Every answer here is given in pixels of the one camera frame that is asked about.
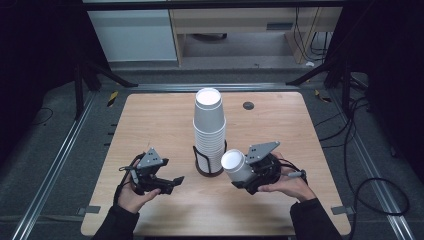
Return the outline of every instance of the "tripod leg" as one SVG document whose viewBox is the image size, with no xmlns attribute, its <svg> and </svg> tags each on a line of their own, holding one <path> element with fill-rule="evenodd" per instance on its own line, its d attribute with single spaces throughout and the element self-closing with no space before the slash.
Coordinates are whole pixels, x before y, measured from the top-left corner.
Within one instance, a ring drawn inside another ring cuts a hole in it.
<svg viewBox="0 0 424 240">
<path fill-rule="evenodd" d="M 324 71 L 330 70 L 330 68 L 332 68 L 337 63 L 337 60 L 338 60 L 337 57 L 332 57 L 332 58 L 326 60 L 319 67 L 312 69 L 311 71 L 309 71 L 308 73 L 306 73 L 305 75 L 301 76 L 300 78 L 298 78 L 294 81 L 286 83 L 286 85 L 298 86 L 298 85 L 306 82 L 307 80 L 311 79 L 315 75 L 322 73 Z"/>
<path fill-rule="evenodd" d="M 75 100 L 77 104 L 75 119 L 78 119 L 84 110 L 84 96 L 83 96 L 84 94 L 82 91 L 82 78 L 80 74 L 79 65 L 75 67 L 74 74 L 75 74 Z"/>
<path fill-rule="evenodd" d="M 122 85 L 122 86 L 124 86 L 124 87 L 126 87 L 126 88 L 130 88 L 130 87 L 138 87 L 138 84 L 130 83 L 130 82 L 128 82 L 128 81 L 126 81 L 126 80 L 122 79 L 121 77 L 119 77 L 119 76 L 117 76 L 117 75 L 113 74 L 112 72 L 110 72 L 110 71 L 108 71 L 108 70 L 106 70 L 106 69 L 102 68 L 101 66 L 99 66 L 99 65 L 97 65 L 97 64 L 95 64 L 95 63 L 93 63 L 93 62 L 87 61 L 85 64 L 86 64 L 89 68 L 91 68 L 91 69 L 95 70 L 96 72 L 99 72 L 99 73 L 101 73 L 101 74 L 105 75 L 106 77 L 108 77 L 108 78 L 112 79 L 113 81 L 115 81 L 115 82 L 119 83 L 120 85 Z"/>
</svg>

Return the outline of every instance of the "white paper cup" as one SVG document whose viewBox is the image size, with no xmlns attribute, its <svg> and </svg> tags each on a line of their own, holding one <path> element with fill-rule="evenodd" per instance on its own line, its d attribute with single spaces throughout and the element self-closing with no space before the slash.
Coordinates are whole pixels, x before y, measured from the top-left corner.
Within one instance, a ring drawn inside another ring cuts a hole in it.
<svg viewBox="0 0 424 240">
<path fill-rule="evenodd" d="M 228 150 L 221 158 L 221 165 L 232 182 L 246 182 L 255 175 L 244 154 L 237 149 Z"/>
<path fill-rule="evenodd" d="M 221 93 L 203 88 L 196 93 L 193 123 L 199 131 L 214 133 L 225 125 Z"/>
</svg>

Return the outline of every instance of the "stack of paper cups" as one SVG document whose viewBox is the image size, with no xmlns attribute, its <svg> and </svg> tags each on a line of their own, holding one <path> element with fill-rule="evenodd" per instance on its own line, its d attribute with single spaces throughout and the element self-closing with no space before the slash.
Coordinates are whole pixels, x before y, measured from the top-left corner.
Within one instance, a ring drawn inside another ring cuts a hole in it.
<svg viewBox="0 0 424 240">
<path fill-rule="evenodd" d="M 222 171 L 221 157 L 225 152 L 225 125 L 222 98 L 218 90 L 203 88 L 196 94 L 194 137 L 198 168 L 212 174 Z"/>
</svg>

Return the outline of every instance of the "white cabinet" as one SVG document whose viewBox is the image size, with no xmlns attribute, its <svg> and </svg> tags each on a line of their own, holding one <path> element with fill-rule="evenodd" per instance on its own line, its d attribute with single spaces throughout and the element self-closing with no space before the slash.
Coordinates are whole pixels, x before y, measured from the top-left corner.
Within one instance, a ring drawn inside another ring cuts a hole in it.
<svg viewBox="0 0 424 240">
<path fill-rule="evenodd" d="M 95 2 L 140 0 L 84 0 Z M 89 11 L 91 22 L 112 68 L 143 62 L 177 61 L 168 10 Z"/>
</svg>

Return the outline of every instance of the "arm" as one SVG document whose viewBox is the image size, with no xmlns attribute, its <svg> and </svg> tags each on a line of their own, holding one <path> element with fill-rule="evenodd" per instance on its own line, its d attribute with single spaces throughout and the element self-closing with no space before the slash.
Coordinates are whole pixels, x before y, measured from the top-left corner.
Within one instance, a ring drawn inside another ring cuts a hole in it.
<svg viewBox="0 0 424 240">
<path fill-rule="evenodd" d="M 273 153 L 278 159 L 283 159 L 281 153 Z M 291 169 L 282 167 L 285 175 Z M 297 198 L 290 210 L 296 237 L 299 240 L 333 240 L 342 239 L 331 219 L 328 217 L 317 196 L 301 178 L 290 178 L 281 175 L 280 179 L 270 185 L 260 186 L 259 192 L 279 191 L 287 196 Z"/>
<path fill-rule="evenodd" d="M 141 207 L 155 198 L 160 189 L 155 189 L 146 195 L 137 195 L 134 192 L 130 174 L 122 187 L 117 204 L 114 204 L 92 238 L 93 240 L 129 240 L 133 238 L 133 231 L 137 225 Z"/>
</svg>

